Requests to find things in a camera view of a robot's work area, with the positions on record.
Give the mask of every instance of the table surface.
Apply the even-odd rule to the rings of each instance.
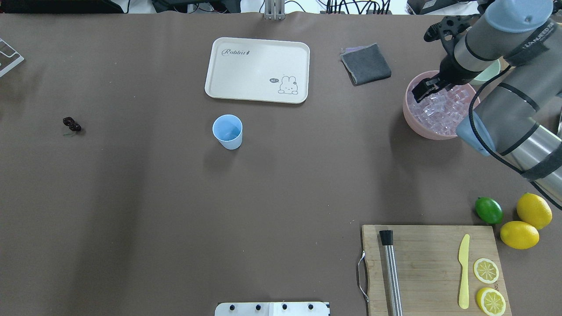
[[[423,41],[439,19],[0,15],[0,36],[26,58],[0,78],[0,314],[321,300],[332,315],[365,315],[361,225],[481,225],[479,196],[511,220],[535,192],[523,178],[459,139],[418,136],[402,116],[408,82],[444,56]],[[308,99],[207,96],[218,37],[308,44]],[[354,87],[340,50],[373,42],[392,77]],[[211,133],[226,113],[244,123],[236,151]],[[543,111],[546,125],[556,114]],[[79,135],[63,136],[66,116]],[[561,238],[554,210],[534,248],[497,240],[514,315],[559,313]]]

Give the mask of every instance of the wooden cutting board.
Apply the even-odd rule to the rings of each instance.
[[[503,294],[511,316],[504,275],[497,253],[496,239],[490,226],[441,225],[363,225],[363,249],[369,295],[369,315],[391,315],[387,302],[386,262],[379,231],[394,231],[394,247],[400,284],[402,310],[405,316],[485,316],[476,303],[476,292],[492,287]],[[464,234],[470,235],[468,309],[458,304],[461,265],[459,246]],[[474,262],[488,258],[496,263],[500,277],[496,283],[482,283],[472,271]]]

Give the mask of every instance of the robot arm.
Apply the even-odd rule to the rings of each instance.
[[[421,100],[465,84],[504,56],[515,69],[474,110],[477,131],[488,136],[489,147],[523,177],[560,203],[561,140],[532,118],[550,99],[562,95],[562,31],[549,19],[552,9],[552,0],[496,0],[465,35],[455,39],[439,74],[420,82],[413,94]],[[474,145],[472,130],[457,133],[482,150]]]

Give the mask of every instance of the knife blade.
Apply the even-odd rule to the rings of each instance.
[[[459,289],[459,306],[462,309],[468,308],[468,245],[470,243],[470,235],[465,234],[463,241],[459,247],[459,262],[463,268],[463,274],[460,279]]]

